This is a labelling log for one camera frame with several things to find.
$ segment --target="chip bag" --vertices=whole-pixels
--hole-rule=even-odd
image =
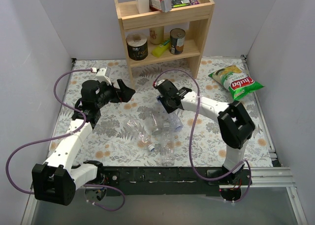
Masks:
[[[236,65],[215,71],[209,77],[212,77],[229,90],[234,100],[240,100],[245,95],[263,88],[263,85],[252,80]]]

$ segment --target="yellow bottle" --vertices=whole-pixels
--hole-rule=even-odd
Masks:
[[[152,50],[153,56],[159,58],[161,55],[169,49],[169,41],[170,39],[167,39],[163,43],[159,44],[154,50]]]

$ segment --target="tin can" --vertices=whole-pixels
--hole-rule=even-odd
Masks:
[[[185,31],[180,28],[175,28],[170,32],[170,52],[171,54],[181,54],[184,50]]]
[[[126,38],[128,55],[131,59],[144,60],[148,55],[147,36],[143,33],[132,33]]]

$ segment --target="white wall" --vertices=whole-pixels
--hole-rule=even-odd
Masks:
[[[125,58],[114,0],[40,1],[72,58]],[[275,0],[214,1],[204,56],[247,54]]]
[[[18,146],[52,135],[60,109],[53,84],[70,70],[71,59],[39,0],[0,0],[0,21],[0,218],[18,225],[28,196],[9,184],[5,162]],[[10,172],[23,189],[30,188],[32,167],[43,162],[47,146],[30,146],[12,159]]]
[[[281,162],[290,166],[309,224],[315,224],[315,3],[277,0],[248,55]]]

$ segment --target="plastic bottle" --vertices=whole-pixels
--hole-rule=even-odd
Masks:
[[[152,50],[152,55],[159,58],[161,55],[169,49],[169,41],[170,39],[165,40],[161,44],[159,44],[154,50]]]
[[[163,124],[161,136],[160,160],[164,167],[173,166],[175,163],[174,137],[170,130],[170,124]]]
[[[157,101],[157,109],[161,114],[161,118],[163,120],[167,119],[170,123],[172,132],[179,132],[182,130],[183,123],[175,112],[167,113],[160,101]]]
[[[146,119],[146,126],[148,127],[152,135],[160,135],[162,133],[162,121],[157,111],[152,109],[147,110],[144,113]]]
[[[150,152],[154,151],[155,147],[152,144],[149,135],[141,126],[139,120],[135,119],[134,117],[127,117],[124,122],[124,127],[133,137],[138,138],[138,140],[140,140]]]

